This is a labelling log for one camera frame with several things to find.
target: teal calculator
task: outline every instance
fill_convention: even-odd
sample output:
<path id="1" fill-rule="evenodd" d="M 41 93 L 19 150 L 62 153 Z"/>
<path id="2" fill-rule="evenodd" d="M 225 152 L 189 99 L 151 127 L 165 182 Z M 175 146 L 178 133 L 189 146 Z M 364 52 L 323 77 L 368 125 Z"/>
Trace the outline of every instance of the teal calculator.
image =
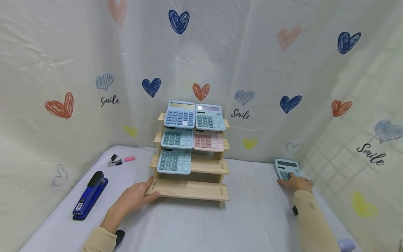
<path id="1" fill-rule="evenodd" d="M 196 129 L 225 131 L 224 118 L 220 106 L 197 104 L 196 117 Z"/>
<path id="2" fill-rule="evenodd" d="M 295 161 L 286 159 L 276 159 L 274 164 L 277 176 L 285 181 L 290 179 L 289 173 L 292 172 L 295 176 L 304 177 L 299 170 L 299 165 Z"/>
<path id="3" fill-rule="evenodd" d="M 165 127 L 161 146 L 164 148 L 192 149 L 193 130 Z"/>
<path id="4" fill-rule="evenodd" d="M 182 129 L 195 127 L 195 104 L 192 102 L 169 101 L 164 125 Z"/>
<path id="5" fill-rule="evenodd" d="M 192 153 L 190 150 L 162 148 L 158 160 L 159 173 L 188 175 L 191 171 Z"/>

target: pink heart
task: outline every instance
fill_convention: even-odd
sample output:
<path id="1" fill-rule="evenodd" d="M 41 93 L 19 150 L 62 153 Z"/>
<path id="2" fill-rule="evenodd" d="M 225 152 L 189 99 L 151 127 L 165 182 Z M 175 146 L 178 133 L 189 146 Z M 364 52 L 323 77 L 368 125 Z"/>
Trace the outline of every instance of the pink heart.
<path id="1" fill-rule="evenodd" d="M 287 28 L 282 28 L 278 32 L 277 39 L 284 52 L 298 38 L 301 32 L 302 27 L 300 25 L 294 27 L 291 32 Z"/>
<path id="2" fill-rule="evenodd" d="M 125 21 L 127 10 L 126 0 L 120 0 L 120 4 L 116 3 L 116 0 L 109 0 L 109 12 L 112 18 L 123 28 L 123 22 Z"/>

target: calculator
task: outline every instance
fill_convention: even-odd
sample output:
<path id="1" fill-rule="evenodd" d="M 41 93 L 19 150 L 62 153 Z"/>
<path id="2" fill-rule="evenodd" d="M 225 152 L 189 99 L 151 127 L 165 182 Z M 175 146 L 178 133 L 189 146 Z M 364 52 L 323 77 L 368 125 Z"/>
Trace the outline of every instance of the calculator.
<path id="1" fill-rule="evenodd" d="M 169 101 L 164 125 L 167 127 L 193 129 L 195 127 L 195 104 L 191 102 Z"/>
<path id="2" fill-rule="evenodd" d="M 157 171 L 169 174 L 190 174 L 192 153 L 190 150 L 162 148 Z"/>
<path id="3" fill-rule="evenodd" d="M 222 132 L 204 131 L 197 129 L 194 132 L 193 149 L 203 151 L 223 152 L 224 142 Z"/>
<path id="4" fill-rule="evenodd" d="M 165 127 L 161 146 L 176 149 L 192 149 L 193 130 Z"/>
<path id="5" fill-rule="evenodd" d="M 224 118 L 220 106 L 209 104 L 196 105 L 196 129 L 225 131 Z"/>
<path id="6" fill-rule="evenodd" d="M 299 170 L 299 165 L 295 161 L 276 159 L 274 168 L 276 169 L 277 176 L 285 181 L 290 179 L 290 172 L 292 172 L 295 176 L 303 177 L 301 174 L 302 172 Z"/>

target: white tablecloth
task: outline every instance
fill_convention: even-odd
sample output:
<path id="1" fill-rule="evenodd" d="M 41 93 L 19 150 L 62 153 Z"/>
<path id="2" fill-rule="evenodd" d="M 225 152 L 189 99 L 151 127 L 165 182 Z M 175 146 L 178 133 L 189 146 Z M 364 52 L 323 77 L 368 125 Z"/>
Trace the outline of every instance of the white tablecloth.
<path id="1" fill-rule="evenodd" d="M 152 175 L 149 163 L 154 151 L 114 146 L 104 152 L 20 251 L 80 251 L 120 194 Z M 113 154 L 122 158 L 134 155 L 136 160 L 108 167 Z M 277 184 L 273 165 L 227 161 L 230 175 L 224 183 L 230 201 L 223 209 L 213 201 L 161 198 L 126 217 L 119 227 L 126 235 L 118 251 L 300 251 L 292 193 Z M 109 184 L 87 219 L 73 221 L 72 210 L 96 171 L 103 171 Z M 325 201 L 314 194 L 337 239 L 351 238 Z"/>

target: hand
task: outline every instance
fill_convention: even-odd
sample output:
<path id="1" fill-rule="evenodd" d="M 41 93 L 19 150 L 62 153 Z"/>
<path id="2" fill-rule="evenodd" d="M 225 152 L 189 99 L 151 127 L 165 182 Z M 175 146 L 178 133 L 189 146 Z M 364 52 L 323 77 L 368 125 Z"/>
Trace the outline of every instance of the hand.
<path id="1" fill-rule="evenodd" d="M 314 186 L 314 182 L 312 180 L 308 180 L 307 178 L 297 177 L 293 173 L 290 174 L 290 179 L 288 181 L 278 179 L 277 183 L 283 185 L 287 188 L 293 189 L 295 191 L 304 190 L 312 193 L 312 187 Z"/>

